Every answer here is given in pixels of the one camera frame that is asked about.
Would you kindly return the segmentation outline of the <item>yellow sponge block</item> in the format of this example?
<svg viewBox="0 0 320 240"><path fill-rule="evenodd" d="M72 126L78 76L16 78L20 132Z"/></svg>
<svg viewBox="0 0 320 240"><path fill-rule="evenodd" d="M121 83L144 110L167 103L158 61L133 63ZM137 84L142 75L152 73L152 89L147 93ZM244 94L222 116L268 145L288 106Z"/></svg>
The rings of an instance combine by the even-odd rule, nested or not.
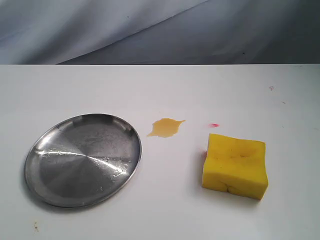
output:
<svg viewBox="0 0 320 240"><path fill-rule="evenodd" d="M261 200L268 188L266 144L211 133L203 164L202 187Z"/></svg>

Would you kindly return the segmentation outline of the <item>orange liquid spill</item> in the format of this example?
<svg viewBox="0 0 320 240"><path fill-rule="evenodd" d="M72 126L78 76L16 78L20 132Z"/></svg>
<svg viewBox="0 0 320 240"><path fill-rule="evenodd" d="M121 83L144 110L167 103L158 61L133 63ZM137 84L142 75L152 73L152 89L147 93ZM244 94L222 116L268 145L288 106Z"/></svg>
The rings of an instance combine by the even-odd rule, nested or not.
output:
<svg viewBox="0 0 320 240"><path fill-rule="evenodd" d="M148 137L169 138L178 133L180 125L185 120L175 120L171 118L162 118L152 124L152 130Z"/></svg>

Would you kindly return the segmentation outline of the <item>small red stain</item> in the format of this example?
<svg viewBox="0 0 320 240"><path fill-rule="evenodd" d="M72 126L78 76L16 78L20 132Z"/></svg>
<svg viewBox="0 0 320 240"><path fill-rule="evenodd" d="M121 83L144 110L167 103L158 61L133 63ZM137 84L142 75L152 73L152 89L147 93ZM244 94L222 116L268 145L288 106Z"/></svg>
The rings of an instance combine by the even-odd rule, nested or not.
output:
<svg viewBox="0 0 320 240"><path fill-rule="evenodd" d="M210 124L208 125L209 128L217 128L217 127L219 127L219 126L220 126L220 125L217 124L217 123L210 123Z"/></svg>

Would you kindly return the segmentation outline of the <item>round stainless steel plate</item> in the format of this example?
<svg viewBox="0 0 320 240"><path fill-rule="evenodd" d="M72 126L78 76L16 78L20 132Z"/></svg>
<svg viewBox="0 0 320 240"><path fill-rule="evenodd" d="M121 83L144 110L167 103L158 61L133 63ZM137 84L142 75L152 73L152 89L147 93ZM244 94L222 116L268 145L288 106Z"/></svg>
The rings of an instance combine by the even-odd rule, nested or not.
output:
<svg viewBox="0 0 320 240"><path fill-rule="evenodd" d="M113 115L91 113L51 127L30 148L23 176L30 196L66 209L99 204L133 177L142 155L135 128Z"/></svg>

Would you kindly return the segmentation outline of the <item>white-grey backdrop cloth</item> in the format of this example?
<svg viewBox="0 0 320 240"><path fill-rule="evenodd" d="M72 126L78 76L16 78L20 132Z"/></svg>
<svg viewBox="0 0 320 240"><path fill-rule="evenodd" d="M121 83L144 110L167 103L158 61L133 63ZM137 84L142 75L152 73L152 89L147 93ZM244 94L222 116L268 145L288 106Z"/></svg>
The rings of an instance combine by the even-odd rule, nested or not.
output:
<svg viewBox="0 0 320 240"><path fill-rule="evenodd" d="M3 0L2 64L317 64L317 0Z"/></svg>

